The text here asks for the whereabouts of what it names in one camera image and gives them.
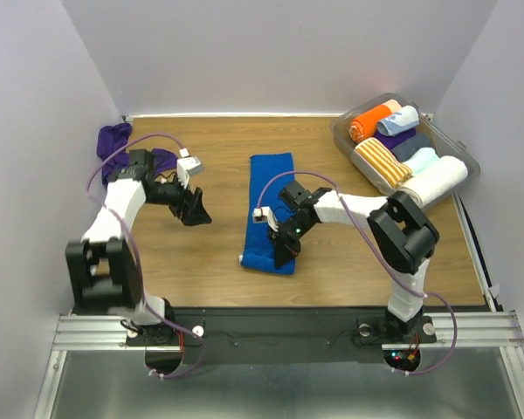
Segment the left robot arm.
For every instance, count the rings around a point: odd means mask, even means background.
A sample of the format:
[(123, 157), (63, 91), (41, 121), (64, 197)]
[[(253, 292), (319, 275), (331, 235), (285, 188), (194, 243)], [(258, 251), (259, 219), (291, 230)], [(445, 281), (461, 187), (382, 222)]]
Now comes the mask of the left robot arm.
[(201, 161), (183, 148), (171, 180), (155, 174), (155, 156), (138, 149), (129, 163), (116, 169), (107, 184), (107, 195), (92, 225), (79, 240), (65, 248), (78, 314), (115, 315), (124, 326), (166, 344), (183, 337), (170, 303), (145, 290), (141, 261), (131, 230), (145, 204), (166, 206), (185, 226), (209, 224), (203, 191), (191, 188), (190, 179), (203, 169)]

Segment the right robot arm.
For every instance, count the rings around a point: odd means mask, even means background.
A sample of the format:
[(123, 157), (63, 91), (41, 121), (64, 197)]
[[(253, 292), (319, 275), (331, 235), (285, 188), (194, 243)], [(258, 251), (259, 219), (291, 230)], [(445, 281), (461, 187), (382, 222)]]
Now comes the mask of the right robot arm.
[(268, 224), (273, 261), (280, 268), (300, 254), (300, 239), (319, 223), (356, 227), (391, 276), (393, 285), (380, 333), (405, 340), (416, 333), (423, 316), (425, 274), (439, 233), (413, 199), (402, 191), (391, 196), (354, 196), (331, 188), (313, 192), (290, 182), (279, 198), (292, 212), (278, 221), (268, 206), (252, 211), (252, 220)]

